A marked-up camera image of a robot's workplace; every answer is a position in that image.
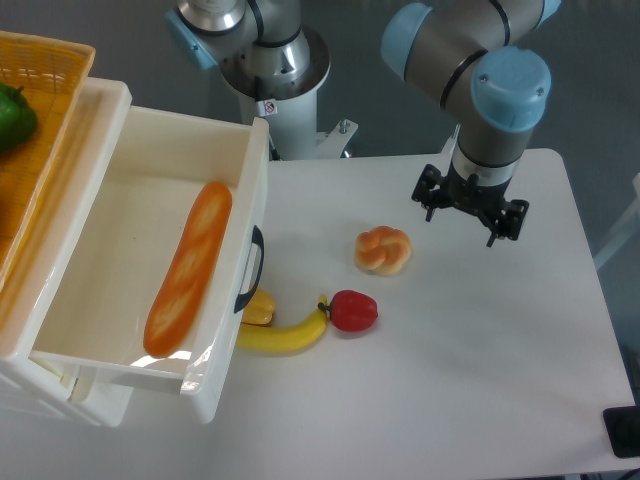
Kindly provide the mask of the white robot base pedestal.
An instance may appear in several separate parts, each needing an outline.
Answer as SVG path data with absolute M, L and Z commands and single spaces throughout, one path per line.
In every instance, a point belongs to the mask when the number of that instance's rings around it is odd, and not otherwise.
M 343 118 L 330 131 L 317 129 L 318 91 L 330 66 L 326 42 L 308 26 L 286 44 L 254 43 L 222 62 L 222 76 L 237 95 L 242 120 L 268 122 L 272 160 L 334 159 L 347 153 L 357 123 Z

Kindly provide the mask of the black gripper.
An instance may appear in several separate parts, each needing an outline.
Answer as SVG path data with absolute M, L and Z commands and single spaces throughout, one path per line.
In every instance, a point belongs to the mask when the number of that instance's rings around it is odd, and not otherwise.
M 517 241 L 529 210 L 526 200 L 504 199 L 510 182 L 508 179 L 496 185 L 481 185 L 479 174 L 463 179 L 453 165 L 443 175 L 434 165 L 427 164 L 418 177 L 411 199 L 424 209 L 426 222 L 432 220 L 436 210 L 447 208 L 478 218 L 486 217 L 490 230 L 486 246 L 491 248 L 496 240 Z

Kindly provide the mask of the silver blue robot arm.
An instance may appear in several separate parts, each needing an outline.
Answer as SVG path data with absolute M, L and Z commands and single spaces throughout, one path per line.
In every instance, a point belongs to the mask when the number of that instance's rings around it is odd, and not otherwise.
M 381 39 L 383 61 L 457 123 L 446 172 L 427 166 L 412 198 L 427 213 L 454 208 L 492 239 L 516 240 L 529 205 L 507 200 L 516 166 L 551 90 L 547 64 L 517 47 L 558 9 L 555 1 L 456 1 L 445 10 L 402 7 Z M 324 39 L 297 1 L 179 1 L 165 22 L 197 67 L 218 67 L 245 121 L 265 119 L 275 160 L 341 152 L 317 125 L 317 92 L 330 69 Z

